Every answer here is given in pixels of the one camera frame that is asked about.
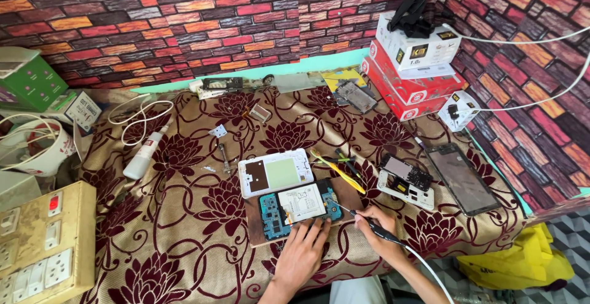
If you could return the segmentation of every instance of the glue bottle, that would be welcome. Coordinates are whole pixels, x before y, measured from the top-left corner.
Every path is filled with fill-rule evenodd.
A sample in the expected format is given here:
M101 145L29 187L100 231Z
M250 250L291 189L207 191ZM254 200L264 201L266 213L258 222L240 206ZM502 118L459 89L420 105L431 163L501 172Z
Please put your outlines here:
M123 175L132 180L139 180L140 178L144 177L148 169L151 156L153 155L153 152L156 151L158 142L160 142L160 139L162 139L162 136L164 136L169 126L170 123L163 126L159 132L153 132L149 135L144 145L137 151L137 154L125 167Z

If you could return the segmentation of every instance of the red box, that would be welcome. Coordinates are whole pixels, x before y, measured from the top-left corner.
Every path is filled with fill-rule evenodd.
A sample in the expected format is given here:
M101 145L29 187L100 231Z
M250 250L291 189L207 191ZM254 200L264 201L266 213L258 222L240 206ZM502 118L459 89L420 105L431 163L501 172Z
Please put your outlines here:
M394 112L400 121L411 120L415 117L438 112L446 103L448 97L434 98L421 103L407 105L402 102L395 93L394 86L385 77L380 67L369 57L363 60L360 65L363 72L369 76L381 96L387 102L387 105Z
M465 80L457 74L451 76L403 80L397 74L389 56L377 40L371 42L369 56L373 62L379 66L381 72L385 75L385 78L395 86L395 94L398 95L399 99L405 105L418 104L426 100L450 96L454 91L458 91L465 84Z

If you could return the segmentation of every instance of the hand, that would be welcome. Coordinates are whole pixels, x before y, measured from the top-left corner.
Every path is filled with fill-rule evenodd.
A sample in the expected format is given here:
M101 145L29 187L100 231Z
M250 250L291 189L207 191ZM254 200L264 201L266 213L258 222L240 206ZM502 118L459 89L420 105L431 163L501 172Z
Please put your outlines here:
M321 218L296 224L278 258L274 278L283 291L295 294L317 272L321 252L330 232L331 220L321 228Z
M387 215L374 205L368 206L364 211L357 210L356 212L357 215L355 215L355 228L360 229L363 232L367 242L369 242L369 245L375 252L377 252L378 255L383 257L385 261L387 261L393 267L395 267L397 264L408 262L405 254L402 251L402 248L398 244L384 240L375 235L375 233L371 230L369 223L365 220L365 218L363 218L372 218L375 224L380 225L383 227L383 229L391 232L397 237L397 233L395 231L395 219L393 217Z

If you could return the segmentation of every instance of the green box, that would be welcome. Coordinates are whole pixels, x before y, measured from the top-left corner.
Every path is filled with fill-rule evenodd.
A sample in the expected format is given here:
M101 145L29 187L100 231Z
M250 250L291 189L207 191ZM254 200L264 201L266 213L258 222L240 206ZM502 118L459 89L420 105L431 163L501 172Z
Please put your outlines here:
M0 108L42 113L68 88L40 53L0 47Z

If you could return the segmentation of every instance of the white cable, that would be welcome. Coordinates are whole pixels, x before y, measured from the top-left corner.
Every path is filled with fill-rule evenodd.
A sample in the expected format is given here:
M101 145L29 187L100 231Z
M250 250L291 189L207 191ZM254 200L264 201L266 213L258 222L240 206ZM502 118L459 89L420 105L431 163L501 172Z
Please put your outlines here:
M35 141L37 141L37 140L40 140L40 139L42 139L42 138L51 138L51 139L53 139L53 141L54 141L54 142L57 140L57 136L55 135L55 132L57 132L57 133L59 134L59 132L60 132L60 131L59 131L59 130L54 130L54 129L53 129L53 128L52 128L52 127L49 125L49 123L48 123L47 121L45 121L44 119L40 118L40 117L39 117L39 116L37 116L37 115L33 115L33 114L26 114L26 113L22 113L22 114L14 114L14 115L11 115L11 116L8 116L8 117L5 117L3 120L1 120L1 121L0 121L0 125L2 125L2 124L4 123L4 121L7 121L7 120L9 120L9 119L11 119L11 118L13 118L13 117L17 117L17 116L31 116L31 117L34 117L34 118L36 118L37 120L41 120L41 121L43 122L43 124L44 124L44 125L45 125L45 126L48 128L48 129L49 129L49 133L48 133L48 134L46 134L46 135L44 135L44 136L41 136L41 137L36 137L34 140L31 140L31 141L29 141L29 142L35 142ZM46 133L46 131L45 131L45 130L46 130L46 129L44 129L44 128L33 128L33 127L18 127L18 128L16 128L16 129L14 129L12 132L10 132L9 134L7 134L7 135L5 135L5 136L2 136L2 137L0 137L0 139L7 139L7 138L10 138L10 137L16 136L17 134L24 134L25 132L30 132L30 133L31 133L31 132L32 132L32 133ZM7 156L7 155L9 155L10 153L14 152L14 150L17 150L17 149L20 149L20 148L23 148L22 146L20 146L20 144L17 144L17 145L15 145L15 146L14 146L14 148L13 148L12 150L10 150L10 151L9 151L9 152L7 152L6 154L4 154L4 156L3 156L3 157L1 157L0 159L3 159L5 156ZM0 168L0 170L6 171L6 170L9 170L9 169L12 169L12 168L15 168L15 167L21 166L21 165L23 165L23 164L25 164L25 163L27 163L27 162L29 162L29 161L31 161L31 160L34 160L34 159L36 159L37 157L39 157L39 156L43 155L43 153L45 153L45 151L46 151L46 150L48 150L48 149L49 149L49 148L45 148L44 150L42 150L42 151L38 152L37 154L35 154L35 155L33 155L33 156L29 157L28 159L26 159L26 160L24 160L24 161L22 161L22 162L20 162L20 163L18 163L18 164L7 164L7 165L4 165L4 166L2 166L2 168Z
M136 120L134 122L131 122L131 123L129 123L127 125L127 127L125 127L123 129L123 133L121 134L121 142L123 142L123 144L126 145L126 146L135 146L135 145L139 144L140 142L142 142L144 140L145 136L146 136L147 122L148 121L151 121L151 120L155 120L155 119L159 118L160 116L166 115L167 112L170 112L172 110L172 108L174 107L174 103L172 101L168 101L168 100L156 100L156 101L152 102L151 104L148 104L147 106L144 107L144 103L146 102L146 100L143 100L142 103L139 105L139 107L141 107L140 110L138 112L136 112L132 117L129 117L128 119L126 119L124 121L121 121L121 122L114 122L113 120L111 120L111 118L110 118L111 117L111 114L113 114L113 112L115 110L117 110L119 107L121 107L122 105L124 105L126 103L129 103L129 102L131 102L131 101L133 101L133 100L135 100L137 98L146 97L146 96L150 96L150 95L151 95L151 93L140 94L140 95L138 95L138 96L136 96L136 97L134 97L132 99L129 99L129 100L125 101L124 103L122 103L122 104L118 105L117 107L115 107L113 110L111 110L109 112L108 116L107 116L107 120L108 120L109 123L117 125L117 124L127 123L128 121L130 121L134 117L138 116L139 114L143 114L144 115L144 119L143 120ZM162 113L160 113L160 114L158 114L158 115L156 115L154 117L150 117L150 118L146 119L145 118L146 117L146 113L144 112L144 110L148 109L152 105L159 104L159 103L170 104L170 108L166 109L166 111L164 111L164 112L162 112ZM137 123L140 123L140 122L143 122L144 123L144 134L142 134L142 137L137 142L134 142L134 143L127 143L127 142L125 142L125 140L123 140L123 137L125 136L125 132L127 132L127 129L129 129L131 126L133 126L133 125L135 125Z
M450 29L454 34L461 36L462 38L465 39L469 39L469 40L475 40L475 41L481 41L481 42L491 42L494 44L512 44L512 45L524 45L524 44L542 44L544 42L551 42L551 41L557 41L557 40L561 40L561 39L566 39L569 38L571 36L574 36L576 34L580 34L584 31L590 30L590 26L587 28L583 28L579 31L576 31L574 33L568 34L568 35L564 35L564 36L560 36L559 38L555 38L555 39L548 39L548 40L540 40L540 41L497 41L497 40L485 40L485 39L479 39L479 38L474 38L471 36L466 36L466 35L462 35L461 33L457 32L454 28L452 28L449 24L445 23L442 24L444 27ZM457 113L467 113L467 112L473 112L473 111L479 111L479 112L504 112L505 110L512 110L512 109L519 109L519 108L525 108L525 107L530 107L531 105L536 105L536 104L540 104L540 103L544 103L546 101L549 100L553 100L555 98L558 98L560 96L563 96L564 94L566 94L567 92L569 92L574 86L576 86L577 83L579 83L579 81L582 80L582 77L584 77L584 74L586 73L586 70L588 69L588 65L590 65L590 52L588 53L588 56L586 57L586 62L584 62L584 66L582 67L582 70L580 71L580 74L576 77L576 79L571 83L571 85L561 91L561 93L556 94L555 96L552 96L550 98L547 98L545 100L541 100L541 101L537 101L531 104L525 104L525 105L519 105L516 107L509 107L509 108L502 108L502 109L466 109L466 110L460 110Z
M430 265L428 265L426 263L426 261L424 261L424 259L422 257L420 257L420 255L414 251L413 248L403 244L403 246L405 248L408 249L408 251L410 251L411 253L413 253L418 259L420 259L420 261L424 264L424 266L426 266L426 268L430 271L430 273L432 274L432 276L436 279L436 281L439 283L439 286L441 286L441 288L443 289L444 294L446 295L446 298L448 299L448 301L451 304L455 304L455 301L453 300L453 298L451 297L451 294L448 293L447 289L445 288L445 286L443 285L443 283L441 282L441 279L436 275L436 273L434 273L434 270L432 270L432 268L430 267Z

